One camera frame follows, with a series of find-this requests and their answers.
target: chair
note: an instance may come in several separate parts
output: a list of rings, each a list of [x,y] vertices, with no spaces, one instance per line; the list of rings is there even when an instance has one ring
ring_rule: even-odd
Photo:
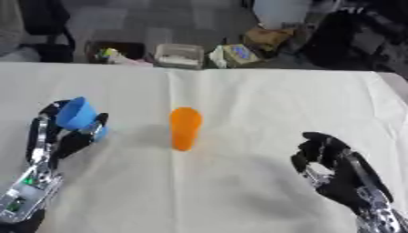
[[[70,14],[60,0],[18,0],[29,35],[44,35],[46,44],[32,46],[41,55],[42,62],[72,62],[76,41],[66,28]],[[68,45],[56,45],[56,39],[64,35]]]

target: plastic cup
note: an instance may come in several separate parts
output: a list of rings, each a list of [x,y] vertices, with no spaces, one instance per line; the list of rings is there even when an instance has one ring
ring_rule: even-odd
[[[170,114],[171,141],[173,148],[190,150],[202,123],[201,114],[191,107],[179,107]]]
[[[89,126],[97,117],[97,112],[84,97],[69,101],[56,115],[56,124],[68,130]]]

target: black chair leg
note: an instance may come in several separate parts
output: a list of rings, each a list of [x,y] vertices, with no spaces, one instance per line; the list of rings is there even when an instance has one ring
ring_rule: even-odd
[[[66,26],[64,26],[63,28],[63,34],[66,36],[66,40],[68,40],[68,46],[72,50],[75,50],[77,47],[77,42],[75,41],[74,37],[69,32],[68,28],[66,28]]]

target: table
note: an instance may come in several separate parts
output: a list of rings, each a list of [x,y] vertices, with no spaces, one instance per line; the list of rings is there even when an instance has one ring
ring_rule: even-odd
[[[106,140],[61,162],[66,183],[40,233],[355,232],[348,209],[291,167],[301,132],[360,151],[405,215],[407,105],[370,72],[187,71],[1,63],[0,184],[21,171],[28,126],[50,102],[85,96],[108,112]],[[188,153],[169,148],[168,113],[204,119]]]

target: black robotic finger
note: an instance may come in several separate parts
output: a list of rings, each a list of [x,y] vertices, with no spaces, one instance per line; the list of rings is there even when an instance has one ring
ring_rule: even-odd
[[[306,158],[317,161],[327,167],[334,169],[341,154],[350,147],[336,137],[316,132],[305,132],[303,136],[308,139],[299,148],[304,151]]]
[[[355,188],[342,180],[334,178],[329,184],[323,184],[316,191],[326,198],[350,208],[356,215],[361,214],[361,209],[370,207],[369,203],[361,199]]]
[[[63,159],[76,153],[77,151],[91,145],[93,137],[89,134],[81,134],[78,130],[64,136],[58,149],[53,153],[53,157]]]
[[[56,101],[49,106],[46,106],[40,111],[39,115],[45,114],[48,117],[56,117],[58,112],[69,102],[69,100]]]
[[[367,172],[368,176],[370,177],[371,181],[374,185],[379,188],[383,194],[388,198],[388,200],[393,203],[393,195],[391,194],[390,190],[383,184],[380,177],[378,176],[377,172],[372,168],[372,166],[365,160],[365,158],[360,155],[359,153],[352,153],[352,156],[356,157],[360,162],[362,168],[365,172]]]
[[[34,148],[36,147],[36,138],[38,136],[39,119],[34,118],[31,122],[30,131],[28,133],[27,148],[25,151],[25,160],[30,163]]]
[[[97,129],[106,125],[108,117],[109,115],[107,113],[99,114],[95,118],[94,123],[87,128],[72,131],[64,136],[59,143],[58,149],[53,153],[53,157],[59,159],[69,157],[103,137],[98,134]]]
[[[309,165],[308,159],[301,152],[291,157],[291,163],[298,173],[302,173]]]

